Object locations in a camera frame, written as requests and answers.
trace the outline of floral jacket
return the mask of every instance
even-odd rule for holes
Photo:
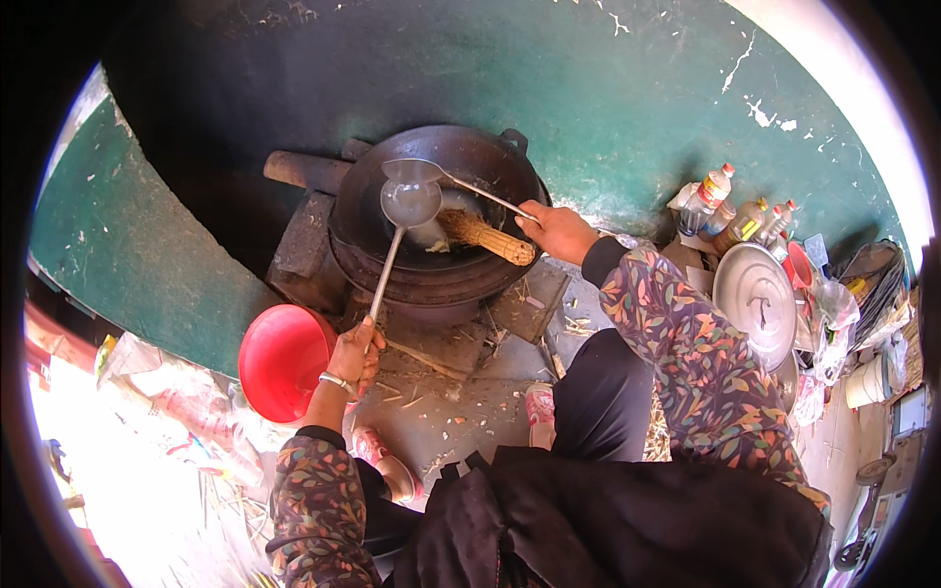
[[[807,484],[777,390],[746,335],[656,252],[601,239],[582,272],[599,286],[601,306],[630,348],[654,365],[675,458],[759,472],[829,517],[829,497]],[[289,440],[273,503],[276,536],[267,552],[285,585],[381,584],[362,546],[366,509],[347,451],[317,438]]]

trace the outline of wok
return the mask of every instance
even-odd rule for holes
[[[380,166],[383,162],[404,157],[435,162],[457,178],[513,204],[533,199],[548,206],[549,197],[526,158],[527,146],[526,137],[513,129],[493,135],[468,127],[440,125],[394,135],[367,151],[343,177],[329,223],[332,236],[343,245],[355,247],[373,262],[381,264],[385,261],[395,227],[379,206],[379,191],[388,179]],[[439,183],[442,188],[456,187],[446,178]],[[508,214],[505,208],[492,201],[473,197],[479,200],[484,220],[492,227],[529,241],[510,218],[512,213]],[[394,268],[408,272],[453,272],[476,264],[491,264],[494,257],[482,247],[457,246],[451,253],[430,253],[406,240],[395,259]],[[512,263],[501,262],[512,266]],[[515,279],[525,274],[527,269],[521,267],[512,272],[518,274]],[[356,277],[349,277],[354,283],[370,289],[370,286],[360,284]]]

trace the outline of black pants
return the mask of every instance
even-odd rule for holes
[[[566,377],[552,389],[555,441],[560,457],[591,461],[640,461],[650,425],[653,368],[630,350],[612,328],[585,342]],[[383,578],[408,542],[422,513],[389,500],[375,468],[357,459],[366,498],[366,550]]]

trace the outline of bamboo wok brush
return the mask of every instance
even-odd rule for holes
[[[535,257],[532,245],[494,229],[480,215],[445,208],[437,219],[453,242],[479,245],[516,265],[528,265]]]

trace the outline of woman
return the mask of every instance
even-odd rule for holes
[[[357,434],[372,463],[340,436],[343,384],[371,383],[385,346],[367,319],[341,336],[280,453],[275,573],[299,587],[378,586],[390,571],[400,588],[821,585],[829,498],[807,485],[747,336],[659,254],[598,238],[567,208],[522,208],[539,220],[517,217],[524,232],[582,267],[616,327],[554,390],[527,395],[531,424],[554,419],[550,450],[501,447],[462,478],[443,471],[424,515],[386,500],[414,495],[414,476],[375,433]],[[636,463],[651,378],[672,463]]]

